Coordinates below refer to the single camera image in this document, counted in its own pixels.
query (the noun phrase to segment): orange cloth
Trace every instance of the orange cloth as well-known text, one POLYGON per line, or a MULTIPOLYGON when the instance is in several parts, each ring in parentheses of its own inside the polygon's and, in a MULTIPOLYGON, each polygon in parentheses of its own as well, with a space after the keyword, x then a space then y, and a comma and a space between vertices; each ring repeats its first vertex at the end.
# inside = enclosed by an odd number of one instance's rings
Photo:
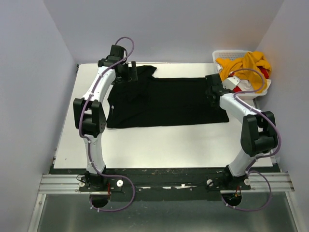
MULTIPOLYGON (((267 70, 269 76, 271 75, 271 65, 266 60, 262 52, 247 52, 247 54, 242 58, 237 58, 235 60, 217 58, 216 61, 223 68, 220 72, 220 77, 222 81, 228 78, 230 72, 237 69, 248 68, 257 70, 259 73, 261 73, 258 66, 262 66, 264 69, 267 70)), ((261 77, 250 70, 238 71, 235 73, 235 76, 237 76, 241 80, 250 81, 254 89, 259 89, 263 83, 261 77)), ((267 80, 263 74, 262 76, 264 78, 264 86, 257 93, 263 92, 263 90, 267 87, 267 80)))

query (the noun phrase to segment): table top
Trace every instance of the table top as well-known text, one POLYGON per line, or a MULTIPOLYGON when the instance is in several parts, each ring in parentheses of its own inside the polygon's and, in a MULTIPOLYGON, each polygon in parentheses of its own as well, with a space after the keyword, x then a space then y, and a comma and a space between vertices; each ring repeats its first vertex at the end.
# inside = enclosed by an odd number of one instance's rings
MULTIPOLYGON (((138 63, 157 67, 154 77, 204 77, 217 73, 213 63, 138 63)), ((80 65, 68 113, 56 152, 54 168, 86 168, 86 150, 74 125, 73 100, 81 98, 97 73, 97 64, 80 65)), ((109 113, 107 97, 103 101, 109 113)), ((241 123, 228 113, 230 122, 188 126, 105 129, 102 153, 107 168, 225 167, 240 151, 241 123)), ((270 158, 258 167, 270 167, 270 158)))

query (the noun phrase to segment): white plastic basket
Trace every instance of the white plastic basket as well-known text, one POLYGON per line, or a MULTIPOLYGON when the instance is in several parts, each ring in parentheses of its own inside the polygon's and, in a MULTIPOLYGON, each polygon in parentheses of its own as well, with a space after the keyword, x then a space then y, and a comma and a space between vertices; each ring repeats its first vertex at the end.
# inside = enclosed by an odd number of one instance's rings
MULTIPOLYGON (((235 60, 237 58, 244 57, 247 52, 246 50, 217 50, 212 53, 213 62, 216 64, 217 71, 219 72, 220 65, 216 62, 217 58, 235 60)), ((252 100, 258 96, 264 96, 267 94, 268 87, 270 86, 271 80, 267 80, 267 88, 262 93, 242 93, 238 96, 243 100, 252 100)))

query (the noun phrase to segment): wire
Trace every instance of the wire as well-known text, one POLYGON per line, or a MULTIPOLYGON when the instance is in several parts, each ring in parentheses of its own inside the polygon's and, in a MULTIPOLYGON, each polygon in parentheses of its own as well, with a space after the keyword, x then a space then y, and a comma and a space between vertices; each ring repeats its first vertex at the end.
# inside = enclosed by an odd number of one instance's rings
POLYGON ((271 187, 270 187, 269 181, 266 179, 266 177, 265 177, 263 174, 261 174, 261 173, 258 172, 258 171, 252 170, 252 171, 250 171, 250 172, 248 173, 248 175, 250 175, 251 173, 257 173, 257 174, 259 174, 261 177, 263 177, 263 178, 265 179, 265 181, 266 181, 266 183, 267 183, 267 185, 268 185, 268 188, 269 188, 269 197, 268 197, 268 199, 267 199, 267 202, 266 202, 264 205, 262 205, 261 207, 256 208, 256 209, 244 209, 244 208, 239 208, 239 207, 236 207, 236 206, 231 206, 231 205, 229 205, 228 203, 226 203, 226 201, 225 201, 224 198, 222 197, 222 201, 224 202, 224 204, 225 204, 227 207, 232 208, 232 209, 236 209, 236 210, 239 210, 239 211, 254 212, 254 211, 261 210, 261 209, 265 209, 265 208, 269 205, 269 203, 270 203, 270 201, 271 201, 271 198, 272 198, 272 191, 271 191, 271 187))
MULTIPOLYGON (((127 36, 124 36, 124 37, 119 38, 119 39, 116 41, 115 44, 117 44, 117 43, 118 43, 119 41, 121 41, 122 39, 128 39, 128 40, 130 40, 130 41, 132 42, 132 49, 131 49, 131 51, 126 55, 126 57, 124 57, 124 58, 121 59, 120 61, 118 61, 118 62, 112 64, 111 66, 109 66, 107 69, 105 69, 105 70, 101 73, 101 75, 99 76, 99 78, 98 78, 97 81, 95 82, 95 84, 94 84, 94 86, 93 86, 93 88, 92 88, 92 90, 91 90, 91 93, 89 94, 89 97, 88 97, 88 99, 86 100, 86 102, 85 102, 85 104, 84 104, 84 106, 83 106, 83 109, 82 109, 82 113, 81 113, 81 117, 80 117, 80 121, 79 121, 79 129, 78 129, 78 131, 79 131, 79 136, 80 136, 81 138, 87 139, 88 142, 90 142, 89 137, 87 137, 87 136, 85 136, 85 135, 82 134, 82 122, 83 122, 84 113, 85 113, 85 111, 86 111, 86 107, 87 107, 87 105, 88 105, 88 103, 89 103, 89 101, 90 101, 90 99, 91 99, 91 97, 92 97, 92 94, 93 94, 94 91, 96 90, 96 87, 98 86, 98 84, 99 84, 100 80, 102 79, 102 77, 104 76, 104 74, 105 74, 107 71, 109 71, 110 69, 112 69, 112 68, 114 68, 115 66, 117 66, 118 64, 121 64, 122 62, 124 62, 124 61, 132 54, 132 52, 133 52, 133 50, 134 50, 134 41, 133 41, 131 38, 127 37, 127 36)), ((88 150, 88 158, 89 158, 89 161, 91 162, 91 166, 92 166, 93 169, 97 172, 97 174, 99 174, 100 176, 102 176, 102 177, 104 177, 104 178, 123 178, 123 179, 126 179, 126 180, 130 183, 130 185, 132 186, 132 189, 133 189, 133 195, 132 195, 131 200, 129 201, 129 203, 128 203, 127 205, 125 205, 125 206, 123 206, 123 207, 120 207, 120 208, 118 208, 118 209, 102 209, 102 208, 96 208, 96 207, 94 207, 93 204, 92 204, 92 199, 90 199, 91 208, 94 208, 94 209, 96 209, 96 210, 98 210, 98 211, 102 211, 102 212, 117 212, 117 211, 121 211, 121 210, 123 210, 123 209, 128 208, 128 207, 132 204, 132 202, 134 201, 134 198, 135 198, 135 187, 134 187, 133 182, 132 182, 128 177, 123 176, 123 175, 107 175, 107 174, 102 174, 102 173, 96 168, 96 166, 95 166, 95 164, 94 164, 94 162, 93 162, 93 159, 92 159, 92 157, 91 157, 90 143, 88 143, 88 145, 87 145, 87 150, 88 150)))
POLYGON ((223 201, 223 202, 225 203, 225 205, 226 205, 227 207, 229 207, 229 208, 236 209, 236 210, 240 210, 240 211, 253 212, 253 211, 258 211, 258 210, 264 209, 264 208, 266 208, 266 207, 269 205, 269 203, 270 203, 270 201, 271 201, 271 198, 272 198, 272 192, 271 192, 270 183, 269 183, 269 181, 267 180, 267 178, 266 178, 264 175, 262 175, 262 174, 261 174, 260 172, 258 172, 258 171, 253 171, 253 170, 252 170, 252 171, 249 171, 249 170, 250 170, 250 168, 255 164, 255 162, 258 161, 259 159, 261 159, 261 158, 267 158, 267 157, 272 157, 272 156, 276 155, 276 154, 279 152, 280 148, 281 148, 282 141, 281 141, 280 132, 279 132, 278 128, 275 126, 275 124, 274 124, 268 117, 266 117, 264 114, 262 114, 260 111, 258 111, 258 110, 255 109, 255 108, 252 108, 250 105, 248 105, 247 103, 245 103, 243 100, 241 100, 241 99, 237 96, 237 95, 240 94, 240 93, 256 93, 256 92, 260 91, 260 90, 263 88, 264 84, 265 84, 265 82, 264 82, 264 77, 263 77, 263 76, 261 75, 261 73, 259 73, 257 70, 249 69, 249 68, 243 68, 243 69, 237 69, 237 70, 233 71, 233 73, 238 72, 238 71, 242 71, 242 70, 249 70, 249 71, 253 71, 253 72, 255 72, 256 74, 258 74, 258 75, 260 76, 261 80, 262 80, 262 85, 261 85, 261 87, 259 87, 259 89, 256 89, 256 90, 239 91, 239 92, 236 92, 236 93, 234 93, 234 95, 233 95, 233 96, 234 96, 234 99, 235 99, 237 102, 239 102, 241 105, 243 105, 244 107, 246 107, 247 109, 249 109, 250 111, 252 111, 252 112, 254 112, 254 113, 260 115, 263 119, 265 119, 265 120, 269 123, 269 125, 271 125, 272 128, 275 130, 275 132, 277 133, 277 137, 278 137, 278 146, 277 146, 277 149, 276 149, 273 153, 270 153, 270 154, 268 154, 268 155, 260 155, 260 156, 257 156, 254 160, 252 160, 252 161, 249 163, 249 165, 247 166, 247 168, 246 168, 246 170, 245 170, 246 173, 248 173, 248 176, 249 176, 251 173, 257 173, 257 174, 259 174, 261 177, 263 177, 263 178, 265 179, 265 181, 266 181, 266 183, 267 183, 267 185, 268 185, 268 187, 269 187, 269 197, 268 197, 267 202, 266 202, 263 206, 261 206, 261 207, 259 207, 259 208, 256 208, 256 209, 243 209, 243 208, 238 208, 238 207, 229 205, 228 203, 226 203, 226 201, 225 201, 224 198, 222 197, 222 201, 223 201))

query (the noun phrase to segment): purple cable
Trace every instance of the purple cable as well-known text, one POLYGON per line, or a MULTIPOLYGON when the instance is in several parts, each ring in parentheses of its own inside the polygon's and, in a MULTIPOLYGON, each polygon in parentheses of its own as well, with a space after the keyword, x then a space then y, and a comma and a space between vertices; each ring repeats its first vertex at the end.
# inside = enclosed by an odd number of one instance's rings
POLYGON ((261 207, 256 208, 256 209, 243 209, 243 208, 239 208, 239 207, 235 207, 235 206, 229 205, 228 203, 226 203, 226 201, 225 201, 224 198, 222 197, 222 201, 224 202, 224 204, 225 204, 227 207, 232 208, 232 209, 236 209, 236 210, 239 210, 239 211, 254 212, 254 211, 261 210, 261 209, 265 209, 265 208, 269 205, 269 203, 270 203, 270 201, 271 201, 271 198, 272 198, 272 191, 271 191, 271 187, 270 187, 269 181, 266 179, 266 177, 265 177, 264 175, 262 175, 262 174, 261 174, 260 172, 258 172, 258 171, 252 170, 252 171, 248 172, 248 175, 250 175, 251 173, 258 173, 261 177, 263 177, 263 178, 265 179, 265 181, 266 181, 266 183, 267 183, 267 185, 268 185, 268 187, 269 187, 269 197, 268 197, 267 202, 266 202, 264 205, 262 205, 261 207))
POLYGON ((269 187, 269 197, 268 197, 267 202, 266 202, 263 206, 261 206, 261 207, 259 207, 259 208, 256 208, 256 209, 243 209, 243 208, 238 208, 238 207, 229 205, 229 204, 226 203, 225 200, 222 198, 222 201, 225 203, 225 205, 226 205, 227 207, 230 207, 230 208, 236 209, 236 210, 240 210, 240 211, 253 212, 253 211, 258 211, 258 210, 264 209, 264 208, 266 208, 266 207, 269 205, 269 203, 270 203, 270 201, 271 201, 271 197, 272 197, 272 192, 271 192, 270 183, 269 183, 269 181, 266 179, 265 176, 263 176, 263 175, 262 175, 261 173, 259 173, 258 171, 253 171, 253 170, 252 170, 252 171, 249 171, 249 170, 250 170, 250 168, 254 165, 254 163, 255 163, 258 159, 271 157, 271 156, 276 155, 276 154, 279 152, 279 150, 280 150, 280 148, 281 148, 281 135, 280 135, 280 133, 279 133, 277 127, 275 126, 275 124, 274 124, 272 121, 270 121, 270 119, 269 119, 268 117, 266 117, 264 114, 262 114, 262 113, 259 112, 258 110, 254 109, 254 108, 251 108, 251 106, 249 106, 247 103, 245 103, 243 100, 241 100, 241 99, 237 96, 237 95, 240 94, 240 93, 256 93, 257 91, 260 91, 260 90, 263 88, 264 84, 265 84, 265 82, 264 82, 264 77, 263 77, 263 76, 261 75, 261 73, 259 73, 257 70, 249 69, 249 68, 243 68, 243 69, 237 69, 237 70, 233 71, 233 73, 238 72, 238 71, 242 71, 242 70, 249 70, 249 71, 253 71, 253 72, 257 73, 257 74, 260 76, 260 78, 262 79, 262 85, 261 85, 261 87, 259 87, 259 89, 256 89, 256 90, 239 91, 239 92, 236 92, 236 93, 234 93, 234 95, 233 95, 233 96, 234 96, 234 99, 235 99, 236 101, 238 101, 241 105, 243 105, 244 107, 246 107, 247 109, 249 109, 250 111, 252 111, 252 112, 254 112, 254 113, 260 115, 263 119, 265 119, 265 120, 272 126, 272 128, 275 130, 275 132, 277 133, 277 136, 278 136, 278 146, 277 146, 277 149, 276 149, 273 153, 271 153, 271 154, 269 154, 269 155, 260 155, 260 156, 256 157, 254 160, 252 160, 252 161, 250 162, 250 164, 249 164, 248 167, 246 168, 246 172, 248 172, 248 176, 249 176, 251 173, 258 173, 261 177, 263 177, 263 178, 265 179, 265 181, 266 181, 266 183, 267 183, 267 185, 268 185, 268 187, 269 187))
MULTIPOLYGON (((119 39, 116 41, 115 44, 117 44, 117 43, 118 43, 120 40, 122 40, 122 39, 128 39, 128 40, 130 40, 130 41, 132 42, 132 49, 131 49, 131 51, 129 52, 129 54, 126 55, 126 57, 124 57, 124 58, 121 59, 120 61, 118 61, 118 62, 112 64, 110 67, 108 67, 107 69, 105 69, 105 70, 101 73, 101 75, 99 76, 99 78, 98 78, 97 81, 95 82, 95 84, 94 84, 94 86, 93 86, 93 88, 92 88, 92 90, 91 90, 91 93, 89 94, 88 99, 86 100, 86 102, 85 102, 85 104, 84 104, 84 106, 83 106, 82 113, 81 113, 81 117, 80 117, 80 120, 79 120, 79 129, 78 129, 78 131, 79 131, 79 136, 80 136, 81 138, 86 138, 87 141, 90 141, 90 139, 89 139, 87 136, 84 136, 84 135, 82 134, 82 123, 83 123, 83 117, 84 117, 84 113, 85 113, 85 111, 86 111, 86 107, 87 107, 87 105, 88 105, 88 103, 89 103, 89 101, 90 101, 90 99, 91 99, 91 97, 92 97, 92 95, 93 95, 93 92, 96 90, 96 87, 98 86, 98 84, 99 84, 100 80, 102 79, 102 77, 104 76, 104 74, 105 74, 108 70, 112 69, 113 67, 115 67, 115 66, 117 66, 118 64, 122 63, 123 61, 125 61, 125 60, 132 54, 132 52, 133 52, 133 50, 134 50, 134 41, 133 41, 131 38, 127 37, 127 36, 124 36, 124 37, 119 38, 119 39)), ((101 209, 101 208, 95 208, 95 207, 92 205, 92 199, 90 199, 91 207, 94 208, 94 209, 96 209, 96 210, 102 211, 102 212, 117 212, 117 211, 121 211, 121 210, 123 210, 123 209, 128 208, 128 207, 132 204, 132 202, 134 201, 134 198, 135 198, 135 187, 134 187, 133 182, 132 182, 128 177, 123 176, 123 175, 106 175, 106 174, 100 173, 100 171, 96 168, 96 166, 95 166, 95 164, 94 164, 94 162, 93 162, 93 159, 92 159, 92 157, 91 157, 91 153, 90 153, 90 143, 88 143, 87 149, 88 149, 88 157, 89 157, 89 161, 91 162, 91 166, 93 167, 93 169, 94 169, 100 176, 103 176, 103 177, 105 177, 105 178, 123 178, 123 179, 126 179, 126 180, 130 183, 130 185, 132 186, 132 188, 133 188, 133 195, 132 195, 131 200, 129 201, 129 203, 128 203, 127 205, 125 205, 125 206, 123 206, 123 207, 121 207, 121 208, 118 208, 118 209, 101 209)))

